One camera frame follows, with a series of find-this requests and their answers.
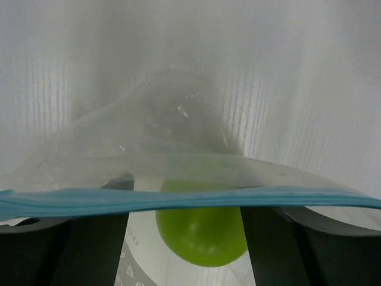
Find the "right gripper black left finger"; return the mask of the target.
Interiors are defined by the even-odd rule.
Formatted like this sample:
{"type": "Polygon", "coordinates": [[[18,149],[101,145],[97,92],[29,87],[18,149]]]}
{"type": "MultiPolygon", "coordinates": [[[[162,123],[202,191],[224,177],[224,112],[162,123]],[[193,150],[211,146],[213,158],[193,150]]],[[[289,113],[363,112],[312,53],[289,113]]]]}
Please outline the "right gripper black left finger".
{"type": "Polygon", "coordinates": [[[128,214],[1,226],[1,285],[113,285],[128,214]]]}

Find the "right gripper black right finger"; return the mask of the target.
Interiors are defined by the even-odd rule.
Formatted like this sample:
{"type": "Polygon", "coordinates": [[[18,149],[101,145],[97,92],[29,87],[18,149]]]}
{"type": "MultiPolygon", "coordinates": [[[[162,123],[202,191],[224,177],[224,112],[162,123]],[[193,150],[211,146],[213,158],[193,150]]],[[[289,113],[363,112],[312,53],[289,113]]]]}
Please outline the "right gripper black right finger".
{"type": "Polygon", "coordinates": [[[306,207],[243,207],[257,285],[380,285],[380,231],[306,207]]]}

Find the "green fake apple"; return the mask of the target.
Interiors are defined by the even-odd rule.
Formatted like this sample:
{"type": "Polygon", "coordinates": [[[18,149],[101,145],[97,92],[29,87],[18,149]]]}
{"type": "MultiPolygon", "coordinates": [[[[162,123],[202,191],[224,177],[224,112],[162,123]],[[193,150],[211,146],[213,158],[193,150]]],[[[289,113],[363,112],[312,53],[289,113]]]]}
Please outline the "green fake apple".
{"type": "MultiPolygon", "coordinates": [[[[221,166],[201,157],[185,164],[177,175],[166,179],[161,192],[222,191],[235,188],[219,174],[221,166]]],[[[234,262],[247,251],[239,207],[157,210],[158,232],[166,246],[181,259],[202,267],[234,262]]]]}

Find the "clear zip top bag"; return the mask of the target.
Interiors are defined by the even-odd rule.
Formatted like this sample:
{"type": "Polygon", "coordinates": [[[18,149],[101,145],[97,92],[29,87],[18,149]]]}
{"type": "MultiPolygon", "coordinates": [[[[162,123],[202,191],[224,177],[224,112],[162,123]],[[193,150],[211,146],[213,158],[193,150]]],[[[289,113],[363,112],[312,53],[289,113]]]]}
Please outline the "clear zip top bag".
{"type": "Polygon", "coordinates": [[[162,72],[1,179],[2,285],[379,285],[380,200],[244,157],[162,72]]]}

